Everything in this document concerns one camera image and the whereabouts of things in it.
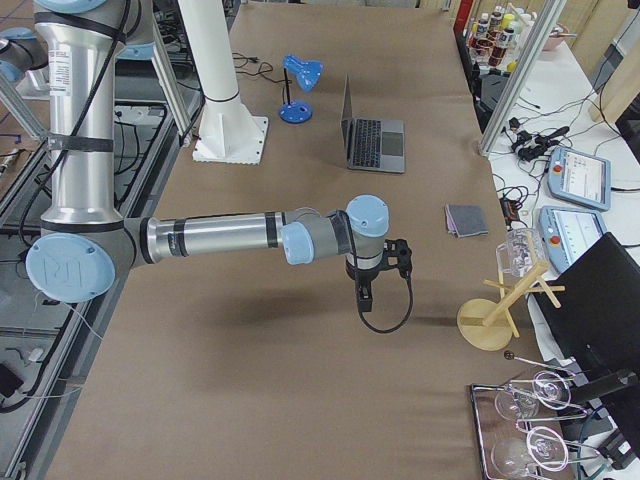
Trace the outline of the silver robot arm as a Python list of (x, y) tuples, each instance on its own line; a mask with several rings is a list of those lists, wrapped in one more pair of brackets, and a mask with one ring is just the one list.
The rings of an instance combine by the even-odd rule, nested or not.
[(311, 208), (159, 220), (126, 218), (115, 206), (115, 62), (129, 50), (156, 53), (149, 1), (38, 1), (36, 33), (48, 47), (50, 207), (29, 246), (26, 272), (49, 298), (82, 303), (131, 269), (171, 257), (280, 248), (292, 265), (344, 256), (360, 311), (372, 281), (390, 268), (389, 210), (373, 195), (321, 215)]

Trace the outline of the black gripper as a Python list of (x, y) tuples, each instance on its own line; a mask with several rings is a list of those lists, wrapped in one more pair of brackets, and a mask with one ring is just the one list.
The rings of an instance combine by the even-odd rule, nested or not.
[(349, 260), (345, 261), (347, 275), (354, 281), (357, 293), (357, 309), (359, 312), (371, 312), (373, 307), (372, 282), (378, 276), (378, 268), (363, 268)]

